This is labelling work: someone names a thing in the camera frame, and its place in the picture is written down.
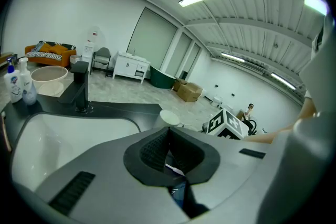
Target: white cup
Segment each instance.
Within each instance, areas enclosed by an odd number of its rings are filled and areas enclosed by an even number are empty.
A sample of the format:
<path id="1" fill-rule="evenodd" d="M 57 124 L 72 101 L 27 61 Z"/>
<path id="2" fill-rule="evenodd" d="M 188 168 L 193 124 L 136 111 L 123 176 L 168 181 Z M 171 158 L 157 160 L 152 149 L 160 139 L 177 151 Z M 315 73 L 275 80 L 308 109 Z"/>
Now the white cup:
<path id="1" fill-rule="evenodd" d="M 170 126 L 178 126 L 180 124 L 179 117 L 169 110 L 161 110 L 157 117 L 153 128 L 163 128 Z"/>

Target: black faucet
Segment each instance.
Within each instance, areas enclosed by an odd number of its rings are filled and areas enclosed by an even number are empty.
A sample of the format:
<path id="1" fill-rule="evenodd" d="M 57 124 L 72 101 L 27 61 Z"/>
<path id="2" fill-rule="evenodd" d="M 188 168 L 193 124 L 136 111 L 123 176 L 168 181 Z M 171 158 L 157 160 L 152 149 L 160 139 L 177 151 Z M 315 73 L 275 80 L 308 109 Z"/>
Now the black faucet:
<path id="1" fill-rule="evenodd" d="M 70 72 L 74 75 L 74 81 L 58 98 L 61 104 L 76 103 L 76 111 L 86 112 L 89 106 L 88 100 L 88 72 L 89 63 L 78 61 L 71 68 Z"/>

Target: soap dispenser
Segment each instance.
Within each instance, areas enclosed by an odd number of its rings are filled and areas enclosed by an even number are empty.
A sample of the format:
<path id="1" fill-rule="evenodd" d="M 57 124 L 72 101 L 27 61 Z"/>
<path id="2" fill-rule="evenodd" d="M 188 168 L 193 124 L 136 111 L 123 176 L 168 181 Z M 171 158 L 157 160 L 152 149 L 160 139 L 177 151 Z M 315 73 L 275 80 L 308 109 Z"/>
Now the soap dispenser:
<path id="1" fill-rule="evenodd" d="M 8 72 L 4 75 L 7 91 L 10 95 L 10 101 L 15 103 L 22 98 L 22 84 L 19 70 L 14 68 L 13 58 L 7 58 Z"/>
<path id="2" fill-rule="evenodd" d="M 27 57 L 23 57 L 19 59 L 20 63 L 20 77 L 23 86 L 22 97 L 23 101 L 27 105 L 32 105 L 36 102 L 36 89 L 33 84 L 33 80 L 31 79 L 30 71 L 27 69 Z"/>

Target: sink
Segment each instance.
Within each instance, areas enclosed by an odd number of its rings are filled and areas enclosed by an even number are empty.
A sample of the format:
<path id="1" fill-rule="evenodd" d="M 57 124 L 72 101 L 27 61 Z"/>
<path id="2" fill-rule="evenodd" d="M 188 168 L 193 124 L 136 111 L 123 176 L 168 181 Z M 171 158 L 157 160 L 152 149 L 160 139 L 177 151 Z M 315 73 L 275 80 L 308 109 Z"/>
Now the sink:
<path id="1" fill-rule="evenodd" d="M 142 57 L 137 56 L 137 55 L 133 56 L 132 54 L 129 54 L 128 52 L 120 52 L 119 54 L 122 55 L 122 56 L 137 59 L 139 61 L 147 61 L 145 58 L 142 58 Z"/>
<path id="2" fill-rule="evenodd" d="M 125 55 L 125 56 L 132 56 L 132 54 L 129 54 L 128 52 L 122 52 L 120 53 L 121 55 Z"/>
<path id="3" fill-rule="evenodd" d="M 142 58 L 140 56 L 133 56 L 135 59 L 139 59 L 140 61 L 147 61 L 145 58 Z"/>
<path id="4" fill-rule="evenodd" d="M 35 191 L 51 173 L 89 148 L 136 133 L 138 127 L 124 119 L 38 114 L 28 121 L 19 138 L 12 179 Z"/>

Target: black rubber pad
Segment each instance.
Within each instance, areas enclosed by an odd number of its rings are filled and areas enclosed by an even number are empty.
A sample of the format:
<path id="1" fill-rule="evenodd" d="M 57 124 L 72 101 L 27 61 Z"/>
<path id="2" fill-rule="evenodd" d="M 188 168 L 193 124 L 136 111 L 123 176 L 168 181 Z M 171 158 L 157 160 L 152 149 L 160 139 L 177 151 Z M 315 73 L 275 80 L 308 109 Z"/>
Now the black rubber pad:
<path id="1" fill-rule="evenodd" d="M 89 187 L 95 175 L 79 172 L 49 203 L 51 207 L 63 215 L 68 215 Z"/>
<path id="2" fill-rule="evenodd" d="M 248 156 L 252 156 L 252 157 L 256 157 L 259 159 L 263 159 L 266 155 L 266 153 L 264 152 L 260 152 L 260 151 L 253 151 L 253 150 L 248 150 L 247 148 L 243 148 L 241 151 L 239 151 L 239 153 L 248 155 Z"/>

